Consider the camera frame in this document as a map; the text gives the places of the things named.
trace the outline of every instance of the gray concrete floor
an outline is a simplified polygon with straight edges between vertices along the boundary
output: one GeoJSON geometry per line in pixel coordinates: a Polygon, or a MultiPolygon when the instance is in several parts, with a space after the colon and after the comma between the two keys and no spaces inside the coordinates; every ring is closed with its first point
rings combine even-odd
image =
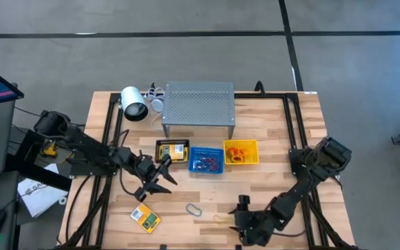
{"type": "MultiPolygon", "coordinates": [[[[290,0],[293,31],[400,30],[400,1],[290,0]]],[[[272,0],[0,0],[0,33],[283,30],[272,0]]],[[[305,90],[318,91],[329,133],[353,151],[342,175],[356,243],[400,249],[400,36],[295,37],[305,90]]],[[[17,106],[87,117],[92,92],[170,80],[294,90],[284,37],[0,39],[0,75],[17,106]]],[[[35,118],[16,112],[14,123],[35,118]]],[[[52,247],[63,207],[22,226],[22,249],[52,247]]]]}

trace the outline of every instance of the small yellow box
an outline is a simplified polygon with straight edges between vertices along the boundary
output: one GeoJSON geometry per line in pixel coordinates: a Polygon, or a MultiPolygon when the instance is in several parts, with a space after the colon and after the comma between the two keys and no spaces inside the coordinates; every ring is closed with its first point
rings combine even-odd
{"type": "Polygon", "coordinates": [[[223,141],[226,165],[258,164],[257,140],[225,140],[223,141]]]}
{"type": "Polygon", "coordinates": [[[132,213],[131,218],[135,220],[146,232],[152,231],[159,225],[161,219],[151,209],[141,203],[132,213]]]}

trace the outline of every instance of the blue basket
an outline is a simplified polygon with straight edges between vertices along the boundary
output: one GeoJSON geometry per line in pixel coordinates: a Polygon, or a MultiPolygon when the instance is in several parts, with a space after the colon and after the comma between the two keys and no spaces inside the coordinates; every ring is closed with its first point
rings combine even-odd
{"type": "Polygon", "coordinates": [[[223,174],[224,151],[203,147],[191,147],[189,171],[195,173],[223,174]]]}

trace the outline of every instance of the white paper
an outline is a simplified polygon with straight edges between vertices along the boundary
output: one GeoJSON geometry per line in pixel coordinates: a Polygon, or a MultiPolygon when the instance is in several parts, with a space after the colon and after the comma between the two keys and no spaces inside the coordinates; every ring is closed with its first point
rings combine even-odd
{"type": "MultiPolygon", "coordinates": [[[[44,169],[52,171],[58,174],[58,168],[56,164],[50,164],[44,169]]],[[[55,204],[61,197],[67,195],[66,191],[59,190],[54,187],[44,187],[45,185],[31,179],[25,179],[18,183],[18,193],[19,195],[24,195],[26,193],[32,192],[30,194],[24,195],[22,200],[27,206],[28,211],[32,217],[37,217],[41,215],[44,211],[49,209],[53,204],[55,204]]]]}

